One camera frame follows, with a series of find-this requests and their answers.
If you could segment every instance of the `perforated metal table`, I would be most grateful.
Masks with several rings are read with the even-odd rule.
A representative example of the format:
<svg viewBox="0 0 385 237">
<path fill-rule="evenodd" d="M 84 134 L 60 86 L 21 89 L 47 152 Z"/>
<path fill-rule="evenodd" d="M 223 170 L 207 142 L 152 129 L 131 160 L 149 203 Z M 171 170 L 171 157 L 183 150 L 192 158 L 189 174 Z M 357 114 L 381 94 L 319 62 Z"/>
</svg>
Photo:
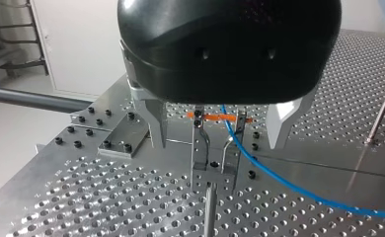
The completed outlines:
<svg viewBox="0 0 385 237">
<path fill-rule="evenodd" d="M 244 145 L 251 150 L 257 143 L 253 154 L 287 180 L 324 198 L 385 210 L 385 119 L 379 142 L 363 144 L 384 96 L 385 35 L 342 31 L 312 109 L 295 124 L 283 150 L 269 150 L 266 106 L 228 110 L 248 111 L 255 121 L 247 125 Z M 126 78 L 92 107 L 94 114 L 80 114 L 84 122 L 72 121 L 73 132 L 58 134 L 62 144 L 51 141 L 0 190 L 0 236 L 201 236 L 205 197 L 190 189 L 192 122 L 186 112 L 193 106 L 168 105 L 167 148 L 153 149 L 145 139 L 133 159 L 98 155 L 98 146 L 133 110 Z M 216 121 L 205 129 L 210 157 L 220 160 L 227 131 Z M 218 201 L 216 236 L 385 237 L 385 219 L 296 194 L 245 158 L 239 169 L 238 189 Z M 248 178 L 250 170 L 255 180 Z"/>
</svg>

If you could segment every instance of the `blue cable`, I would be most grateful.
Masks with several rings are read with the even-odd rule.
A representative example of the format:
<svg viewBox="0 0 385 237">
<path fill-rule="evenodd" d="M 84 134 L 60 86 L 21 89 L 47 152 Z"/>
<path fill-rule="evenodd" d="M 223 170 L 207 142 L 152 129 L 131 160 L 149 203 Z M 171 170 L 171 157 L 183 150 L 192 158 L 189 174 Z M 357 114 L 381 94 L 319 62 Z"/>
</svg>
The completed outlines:
<svg viewBox="0 0 385 237">
<path fill-rule="evenodd" d="M 222 111 L 223 114 L 227 115 L 226 108 L 225 108 L 224 105 L 221 106 L 221 111 Z M 305 196 L 307 196 L 307 197 L 309 197 L 309 198 L 311 198 L 311 199 L 313 199 L 315 201 L 319 201 L 322 204 L 329 205 L 331 207 L 347 210 L 347 211 L 350 211 L 350 212 L 352 212 L 354 214 L 378 216 L 378 217 L 385 218 L 385 211 L 378 211 L 378 210 L 372 210 L 372 209 L 366 209 L 366 208 L 358 208 L 358 207 L 349 206 L 349 205 L 346 205 L 346 204 L 343 204 L 343 203 L 340 203 L 340 202 L 337 202 L 337 201 L 324 199 L 322 197 L 319 197 L 319 196 L 317 196 L 317 195 L 315 195 L 313 193 L 310 193 L 309 191 L 306 191 L 306 190 L 304 190 L 304 189 L 302 189 L 302 188 L 300 188 L 300 187 L 298 187 L 298 186 L 288 182 L 283 177 L 278 175 L 276 172 L 272 171 L 270 168 L 268 168 L 267 166 L 263 165 L 260 161 L 258 161 L 253 155 L 251 155 L 245 149 L 245 147 L 241 144 L 241 142 L 236 137 L 235 132 L 232 129 L 232 125 L 230 124 L 230 121 L 225 120 L 224 123 L 226 125 L 227 130 L 229 131 L 230 136 L 233 138 L 233 140 L 235 141 L 236 145 L 239 147 L 239 150 L 242 152 L 242 154 L 244 154 L 245 157 L 248 158 L 248 160 L 252 164 L 254 164 L 256 167 L 258 167 L 263 172 L 265 172 L 268 175 L 270 175 L 272 178 L 274 178 L 275 180 L 280 182 L 282 185 L 288 187 L 289 189 L 291 189 L 291 190 L 293 190 L 293 191 L 295 191 L 297 193 L 305 195 Z"/>
</svg>

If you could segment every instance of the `white wall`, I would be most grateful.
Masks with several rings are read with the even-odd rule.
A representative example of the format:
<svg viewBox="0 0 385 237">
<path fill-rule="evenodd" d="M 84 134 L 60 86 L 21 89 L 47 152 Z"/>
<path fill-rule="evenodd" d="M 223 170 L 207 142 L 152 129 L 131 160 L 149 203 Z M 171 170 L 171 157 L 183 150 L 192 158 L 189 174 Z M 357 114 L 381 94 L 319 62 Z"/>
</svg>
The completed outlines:
<svg viewBox="0 0 385 237">
<path fill-rule="evenodd" d="M 125 73 L 117 0 L 34 0 L 53 86 L 101 95 Z"/>
<path fill-rule="evenodd" d="M 367 32 L 385 32 L 385 17 L 378 0 L 342 0 L 342 28 Z"/>
</svg>

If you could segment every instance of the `small orange component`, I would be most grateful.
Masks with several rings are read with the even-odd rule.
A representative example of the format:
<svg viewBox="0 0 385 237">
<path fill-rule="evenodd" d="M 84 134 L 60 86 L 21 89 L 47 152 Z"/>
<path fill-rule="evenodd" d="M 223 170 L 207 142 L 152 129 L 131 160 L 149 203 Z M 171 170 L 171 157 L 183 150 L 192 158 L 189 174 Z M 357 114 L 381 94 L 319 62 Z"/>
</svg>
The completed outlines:
<svg viewBox="0 0 385 237">
<path fill-rule="evenodd" d="M 193 112 L 188 112 L 187 113 L 188 118 L 193 118 Z M 204 119 L 207 120 L 229 120 L 229 121 L 236 121 L 236 116 L 232 115 L 224 115 L 224 114 L 219 114 L 219 115 L 204 115 Z M 252 118 L 246 118 L 246 122 L 253 122 Z"/>
</svg>

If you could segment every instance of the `black robot housing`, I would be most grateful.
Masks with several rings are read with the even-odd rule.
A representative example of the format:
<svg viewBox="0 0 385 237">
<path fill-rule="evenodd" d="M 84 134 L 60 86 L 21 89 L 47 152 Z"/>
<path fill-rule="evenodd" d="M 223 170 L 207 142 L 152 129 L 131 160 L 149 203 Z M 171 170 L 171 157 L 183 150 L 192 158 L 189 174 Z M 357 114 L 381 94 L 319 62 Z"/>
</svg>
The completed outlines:
<svg viewBox="0 0 385 237">
<path fill-rule="evenodd" d="M 319 82 L 340 0 L 119 0 L 125 57 L 162 100 L 272 104 Z"/>
</svg>

